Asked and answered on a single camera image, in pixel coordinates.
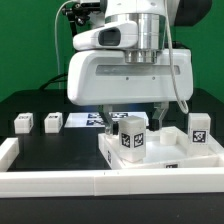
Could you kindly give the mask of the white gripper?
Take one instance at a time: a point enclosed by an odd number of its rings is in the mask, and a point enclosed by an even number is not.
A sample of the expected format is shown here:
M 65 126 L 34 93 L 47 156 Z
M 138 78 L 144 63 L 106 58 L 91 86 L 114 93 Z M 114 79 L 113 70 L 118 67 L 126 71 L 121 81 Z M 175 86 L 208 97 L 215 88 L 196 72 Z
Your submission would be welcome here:
M 155 64 L 127 63 L 122 51 L 90 50 L 75 54 L 69 64 L 67 95 L 76 105 L 98 107 L 107 135 L 118 134 L 118 123 L 107 104 L 154 104 L 149 130 L 158 131 L 169 109 L 163 101 L 187 100 L 193 94 L 191 52 L 166 49 Z

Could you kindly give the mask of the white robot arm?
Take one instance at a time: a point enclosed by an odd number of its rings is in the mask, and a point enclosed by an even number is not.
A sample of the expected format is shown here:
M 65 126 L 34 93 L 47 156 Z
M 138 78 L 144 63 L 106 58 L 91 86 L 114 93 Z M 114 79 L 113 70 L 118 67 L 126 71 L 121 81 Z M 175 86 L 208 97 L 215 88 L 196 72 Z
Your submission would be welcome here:
M 170 28 L 193 26 L 212 0 L 96 0 L 103 25 L 76 35 L 67 94 L 76 105 L 98 105 L 105 132 L 117 126 L 114 104 L 153 102 L 160 123 L 169 103 L 183 113 L 193 94 L 191 52 L 173 47 Z

